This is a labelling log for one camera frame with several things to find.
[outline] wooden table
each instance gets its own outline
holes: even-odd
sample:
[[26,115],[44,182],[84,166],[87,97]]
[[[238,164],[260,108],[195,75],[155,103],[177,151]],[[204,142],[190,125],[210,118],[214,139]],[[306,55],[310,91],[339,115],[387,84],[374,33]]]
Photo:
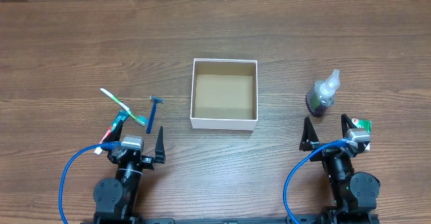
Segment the wooden table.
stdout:
[[[254,132],[193,130],[194,58],[256,59]],[[356,171],[382,183],[382,223],[431,222],[431,0],[148,0],[0,3],[0,223],[59,223],[59,181],[69,158],[98,143],[119,107],[164,126],[166,164],[145,171],[137,211],[145,217],[283,217],[281,190],[306,156],[298,150],[316,79],[341,70],[335,106],[312,122],[341,137],[340,116],[372,121],[372,151]],[[154,154],[157,131],[133,121]],[[69,170],[64,209],[89,220],[94,185],[114,176],[87,153]],[[333,199],[320,163],[292,180],[294,213]]]

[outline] toothbrush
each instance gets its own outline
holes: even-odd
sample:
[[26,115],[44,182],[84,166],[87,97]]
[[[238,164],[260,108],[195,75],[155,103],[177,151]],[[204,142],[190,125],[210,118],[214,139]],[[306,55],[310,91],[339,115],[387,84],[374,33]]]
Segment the toothbrush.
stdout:
[[122,103],[121,101],[119,101],[113,94],[111,94],[108,90],[104,89],[104,88],[100,88],[100,90],[106,94],[109,98],[111,98],[112,100],[114,100],[117,104],[119,104],[128,114],[129,116],[131,116],[135,122],[137,122],[138,124],[140,124],[141,126],[146,126],[148,123],[148,120],[144,117],[144,116],[134,116],[132,114],[132,111],[130,111],[130,108],[127,107],[124,103]]

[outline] bottle cap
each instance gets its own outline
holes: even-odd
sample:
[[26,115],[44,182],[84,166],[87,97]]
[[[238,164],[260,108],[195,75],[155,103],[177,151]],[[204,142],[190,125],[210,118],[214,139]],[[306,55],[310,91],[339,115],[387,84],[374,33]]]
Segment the bottle cap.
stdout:
[[329,76],[329,78],[321,85],[322,96],[325,98],[332,97],[339,85],[339,69],[334,69],[334,72],[332,72],[331,76]]

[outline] white box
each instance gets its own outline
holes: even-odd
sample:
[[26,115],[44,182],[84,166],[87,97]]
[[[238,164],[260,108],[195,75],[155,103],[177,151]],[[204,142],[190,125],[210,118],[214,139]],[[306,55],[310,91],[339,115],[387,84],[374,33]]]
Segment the white box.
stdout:
[[257,106],[256,60],[194,60],[190,107],[193,128],[253,130]]

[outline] wooden tabletop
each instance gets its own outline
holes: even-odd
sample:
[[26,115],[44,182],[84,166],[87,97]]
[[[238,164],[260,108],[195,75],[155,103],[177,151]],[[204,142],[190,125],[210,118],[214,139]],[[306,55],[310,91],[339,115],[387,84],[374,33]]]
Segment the wooden tabletop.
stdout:
[[[189,119],[194,58],[255,59],[254,132],[197,130]],[[341,70],[336,103],[312,118],[319,139],[341,137],[340,116],[372,121],[372,151],[352,160],[381,181],[382,223],[431,222],[431,0],[147,0],[0,3],[0,223],[59,223],[61,173],[98,143],[120,108],[154,154],[164,127],[166,164],[144,171],[137,211],[175,219],[283,217],[282,188],[304,157],[305,93]],[[114,176],[86,153],[67,175],[70,223],[95,211],[94,185]],[[294,213],[333,203],[320,163],[292,180]]]

